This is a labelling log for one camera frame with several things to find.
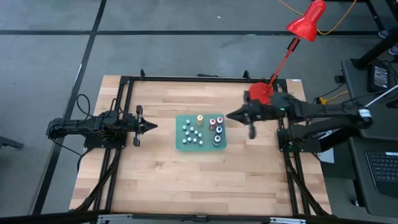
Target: red lamp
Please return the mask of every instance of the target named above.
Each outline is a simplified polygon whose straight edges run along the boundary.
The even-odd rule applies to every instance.
[[[317,36],[317,22],[322,16],[323,12],[325,12],[325,9],[325,2],[323,0],[316,0],[311,3],[304,16],[294,20],[286,27],[289,31],[294,33],[296,37],[288,46],[288,51],[285,54],[282,63],[280,63],[276,72],[271,76],[269,83],[255,83],[250,86],[250,99],[259,100],[261,103],[264,103],[266,105],[269,105],[271,103],[271,99],[269,97],[274,94],[272,84],[278,77],[279,71],[284,65],[286,59],[289,57],[290,53],[293,52],[297,44],[300,42],[300,37],[307,39],[311,42],[315,40],[315,37]]]

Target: lamp base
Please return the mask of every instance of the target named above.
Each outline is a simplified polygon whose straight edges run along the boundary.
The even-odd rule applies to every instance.
[[[259,100],[260,103],[270,105],[271,99],[269,97],[274,94],[274,91],[271,88],[267,91],[267,84],[265,83],[255,83],[250,86],[249,93],[251,100]]]

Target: concrete floor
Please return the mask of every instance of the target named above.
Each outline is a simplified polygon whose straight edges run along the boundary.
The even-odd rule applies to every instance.
[[[285,1],[302,12],[310,3]],[[0,29],[91,30],[100,2],[3,0]],[[384,1],[373,4],[386,27],[396,26]],[[349,5],[328,2],[319,28],[333,27]],[[296,17],[276,0],[108,0],[99,29],[285,30]],[[365,3],[358,3],[337,30],[377,30],[377,25]],[[241,77],[249,70],[252,77],[267,78],[290,40],[240,35],[97,36],[80,93],[86,94],[94,107],[103,75],[138,75],[141,68],[147,75],[167,76],[204,73]],[[32,208],[52,145],[45,130],[51,119],[62,116],[87,41],[87,35],[0,35],[0,136],[25,143],[22,150],[0,150],[0,217],[26,215]],[[333,77],[340,73],[341,60],[359,57],[379,41],[377,37],[336,36],[318,37],[314,43],[302,41],[280,77],[301,79],[305,96],[312,101],[337,87]],[[72,118],[82,118],[82,114],[75,110]],[[67,137],[64,145],[81,152],[83,138]],[[62,151],[44,213],[68,210],[77,159]],[[351,181],[326,178],[326,187],[338,217],[398,222],[352,206]]]

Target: wooden tabletop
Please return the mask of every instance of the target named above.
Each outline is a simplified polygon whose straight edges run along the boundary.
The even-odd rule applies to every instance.
[[[104,76],[95,114],[109,109],[120,76]],[[114,189],[111,211],[208,215],[292,215],[277,121],[248,127],[225,119],[228,145],[223,151],[180,152],[175,148],[178,114],[228,114],[241,107],[248,83],[134,82],[129,112],[142,105],[155,128],[134,147],[129,133]],[[304,100],[300,80],[287,80],[289,93]],[[79,206],[98,182],[104,149],[94,149],[81,162],[70,208]],[[311,154],[301,153],[306,185],[330,212],[322,169]],[[104,207],[108,186],[101,199]],[[298,207],[302,201],[296,186]]]

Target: green tray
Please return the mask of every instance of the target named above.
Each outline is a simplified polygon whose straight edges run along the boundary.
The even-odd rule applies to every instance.
[[[179,150],[179,151],[190,151],[190,152],[197,152],[197,151],[217,151],[217,150],[222,150],[225,149],[226,147],[226,129],[225,129],[225,120],[224,120],[224,115],[222,114],[203,114],[203,126],[202,127],[198,127],[197,126],[197,116],[198,114],[181,114],[178,115],[175,118],[175,147]],[[217,119],[218,117],[222,117],[223,118],[223,124],[221,125],[221,127],[223,128],[223,132],[221,133],[221,142],[220,145],[218,146],[214,146],[213,142],[214,142],[214,137],[216,135],[216,129],[213,130],[209,130],[209,122],[210,119]],[[182,126],[186,126],[187,127],[187,131],[189,131],[189,136],[185,135],[185,132],[182,129]],[[191,132],[189,129],[191,127],[194,127],[195,130],[198,130],[199,133],[202,134],[201,138],[198,138],[198,136]],[[197,143],[193,143],[193,141],[191,142],[187,142],[186,144],[182,143],[183,139],[188,139],[188,137],[193,138],[197,138],[198,142]],[[203,141],[203,145],[200,146],[199,145],[199,141],[202,140]]]

